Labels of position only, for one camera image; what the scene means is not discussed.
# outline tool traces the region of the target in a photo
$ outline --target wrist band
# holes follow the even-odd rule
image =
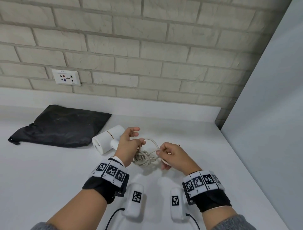
[[[231,206],[224,186],[212,171],[197,171],[182,183],[189,205],[196,204],[201,212],[221,206]]]
[[[91,172],[82,189],[96,190],[110,204],[115,196],[124,196],[128,179],[127,169],[117,160],[110,158],[101,161]]]

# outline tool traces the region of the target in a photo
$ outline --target tangled cord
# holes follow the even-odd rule
[[[155,149],[152,152],[148,152],[146,150],[141,150],[141,148],[139,147],[139,149],[137,150],[137,152],[135,154],[133,163],[140,167],[146,167],[146,166],[149,166],[152,162],[155,162],[159,157],[152,155],[152,153],[154,153],[155,151],[158,151],[158,150],[161,151],[161,149],[159,149],[159,146],[153,139],[144,138],[144,140],[152,141],[155,144],[157,149]]]

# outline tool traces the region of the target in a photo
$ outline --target white countertop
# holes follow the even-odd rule
[[[37,108],[0,106],[0,223],[3,230],[30,229],[47,221],[81,189],[90,172],[103,159],[92,145],[60,148],[7,141],[17,129],[26,126],[43,111]],[[216,173],[226,188],[234,209],[243,214],[258,230],[286,230],[287,227],[246,170],[219,129],[213,123],[161,118],[113,115],[104,129],[115,125],[139,126],[140,137],[150,137],[158,145],[180,144],[205,170]],[[146,149],[153,149],[147,143]],[[130,222],[120,213],[112,220],[110,230],[197,229],[195,223],[173,223],[170,216],[170,190],[182,187],[183,175],[171,169],[162,172],[158,166],[129,167],[130,182],[144,185],[145,209],[141,222]],[[104,229],[112,213],[123,205],[116,198],[107,207],[98,229]],[[200,228],[205,229],[201,214],[194,205],[191,213]]]

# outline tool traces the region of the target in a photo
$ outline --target wall socket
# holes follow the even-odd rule
[[[52,69],[54,79],[59,85],[81,86],[77,71]]]

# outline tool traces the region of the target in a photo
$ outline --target black drawstring bag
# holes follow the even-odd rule
[[[17,130],[8,141],[46,144],[66,148],[89,145],[104,127],[110,113],[49,105],[34,123]]]

